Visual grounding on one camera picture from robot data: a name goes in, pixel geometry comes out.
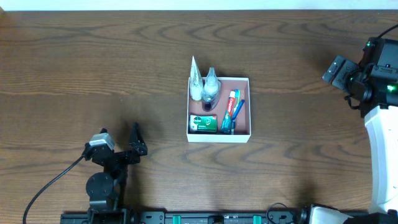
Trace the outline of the white box with pink interior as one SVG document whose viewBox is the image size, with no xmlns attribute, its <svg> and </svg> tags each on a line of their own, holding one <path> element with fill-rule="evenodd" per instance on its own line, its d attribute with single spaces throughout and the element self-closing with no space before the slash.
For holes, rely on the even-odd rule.
<svg viewBox="0 0 398 224">
<path fill-rule="evenodd" d="M 188 142 L 222 142 L 222 143 L 246 143 L 251 137 L 251 102 L 250 86 L 248 78 L 239 77 L 220 77 L 221 96 L 218 104 L 210 112 L 203 110 L 201 102 L 194 101 L 187 96 L 187 127 L 186 134 Z M 234 134 L 217 133 L 199 133 L 190 131 L 190 116 L 194 115 L 215 115 L 217 117 L 218 127 L 221 127 L 224 114 L 227 110 L 228 97 L 231 91 L 239 89 L 241 91 L 240 99 L 244 104 L 236 118 L 236 128 Z"/>
</svg>

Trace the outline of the white squeeze tube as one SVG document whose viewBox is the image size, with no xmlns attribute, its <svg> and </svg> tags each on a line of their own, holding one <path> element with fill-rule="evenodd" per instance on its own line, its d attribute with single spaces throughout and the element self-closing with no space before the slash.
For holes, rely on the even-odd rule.
<svg viewBox="0 0 398 224">
<path fill-rule="evenodd" d="M 203 79 L 201 77 L 198 65 L 194 57 L 192 57 L 192 64 L 190 69 L 189 91 L 191 99 L 195 101 L 201 100 L 201 93 L 203 91 Z"/>
</svg>

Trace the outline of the blue disposable razor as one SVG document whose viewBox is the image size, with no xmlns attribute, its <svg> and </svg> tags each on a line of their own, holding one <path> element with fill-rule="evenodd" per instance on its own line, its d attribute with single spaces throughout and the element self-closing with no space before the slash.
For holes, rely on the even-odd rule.
<svg viewBox="0 0 398 224">
<path fill-rule="evenodd" d="M 241 108 L 243 107 L 243 104 L 245 103 L 245 100 L 241 100 L 237 106 L 234 109 L 234 113 L 233 116 L 231 118 L 231 135 L 234 134 L 234 131 L 236 129 L 236 118 L 241 110 Z"/>
</svg>

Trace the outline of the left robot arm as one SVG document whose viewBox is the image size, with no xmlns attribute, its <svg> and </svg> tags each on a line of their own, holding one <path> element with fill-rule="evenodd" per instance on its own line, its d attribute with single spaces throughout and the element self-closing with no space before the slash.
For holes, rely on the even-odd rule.
<svg viewBox="0 0 398 224">
<path fill-rule="evenodd" d="M 86 183 L 91 210 L 107 212 L 119 208 L 128 166 L 140 163 L 141 157 L 148 153 L 138 123 L 134 123 L 128 143 L 130 150 L 115 152 L 115 141 L 106 129 L 102 129 L 85 144 L 84 159 L 103 168 L 102 172 L 93 174 Z"/>
</svg>

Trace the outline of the clear pump soap bottle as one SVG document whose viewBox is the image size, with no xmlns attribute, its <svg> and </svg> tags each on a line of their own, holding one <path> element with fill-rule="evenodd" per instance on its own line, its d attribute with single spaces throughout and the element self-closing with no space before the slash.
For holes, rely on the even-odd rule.
<svg viewBox="0 0 398 224">
<path fill-rule="evenodd" d="M 210 67 L 201 93 L 201 102 L 204 111 L 209 112 L 215 108 L 220 99 L 220 90 L 221 82 L 216 76 L 215 69 Z"/>
</svg>

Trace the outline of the red and teal toothpaste tube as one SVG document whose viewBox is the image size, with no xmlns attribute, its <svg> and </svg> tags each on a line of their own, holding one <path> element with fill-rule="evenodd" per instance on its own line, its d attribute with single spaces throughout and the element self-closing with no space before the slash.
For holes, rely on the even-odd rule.
<svg viewBox="0 0 398 224">
<path fill-rule="evenodd" d="M 220 131 L 225 134 L 229 134 L 231 132 L 231 118 L 233 115 L 233 107 L 234 107 L 235 98 L 236 98 L 236 92 L 233 90 L 229 94 L 226 113 L 224 115 L 223 122 L 221 124 L 221 129 L 220 129 Z"/>
</svg>

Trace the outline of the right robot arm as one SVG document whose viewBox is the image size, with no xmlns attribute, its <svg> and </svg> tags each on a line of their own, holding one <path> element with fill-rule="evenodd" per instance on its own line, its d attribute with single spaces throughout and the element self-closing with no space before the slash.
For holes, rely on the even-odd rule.
<svg viewBox="0 0 398 224">
<path fill-rule="evenodd" d="M 364 118 L 371 145 L 373 191 L 367 214 L 347 214 L 311 205 L 301 223 L 397 223 L 397 59 L 365 57 L 359 63 L 337 56 L 323 80 L 345 91 Z"/>
</svg>

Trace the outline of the green soap bar package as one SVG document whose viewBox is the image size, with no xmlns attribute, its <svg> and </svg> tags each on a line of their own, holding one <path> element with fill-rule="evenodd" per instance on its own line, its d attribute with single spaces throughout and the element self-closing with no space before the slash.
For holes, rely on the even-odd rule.
<svg viewBox="0 0 398 224">
<path fill-rule="evenodd" d="M 188 127 L 191 132 L 215 133 L 218 129 L 217 116 L 202 116 L 191 114 Z"/>
</svg>

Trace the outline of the green and white toothbrush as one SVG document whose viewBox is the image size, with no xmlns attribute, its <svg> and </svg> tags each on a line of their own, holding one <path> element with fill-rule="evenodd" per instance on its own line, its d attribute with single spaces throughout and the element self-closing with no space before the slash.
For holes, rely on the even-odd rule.
<svg viewBox="0 0 398 224">
<path fill-rule="evenodd" d="M 241 90 L 235 89 L 234 93 L 235 93 L 235 99 L 234 99 L 234 107 L 233 107 L 232 116 L 234 116 L 234 114 L 238 108 L 238 105 L 240 102 Z"/>
</svg>

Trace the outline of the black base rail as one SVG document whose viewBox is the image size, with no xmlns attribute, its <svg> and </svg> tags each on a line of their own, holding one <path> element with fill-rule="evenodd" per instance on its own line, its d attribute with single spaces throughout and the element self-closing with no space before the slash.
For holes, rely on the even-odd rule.
<svg viewBox="0 0 398 224">
<path fill-rule="evenodd" d="M 341 213 L 337 210 L 316 208 L 315 214 L 301 210 L 270 210 L 265 213 L 168 213 L 141 212 L 135 214 L 113 213 L 65 213 L 60 216 L 60 223 L 138 223 L 138 224 L 266 224 L 266 223 L 344 223 L 363 212 Z"/>
</svg>

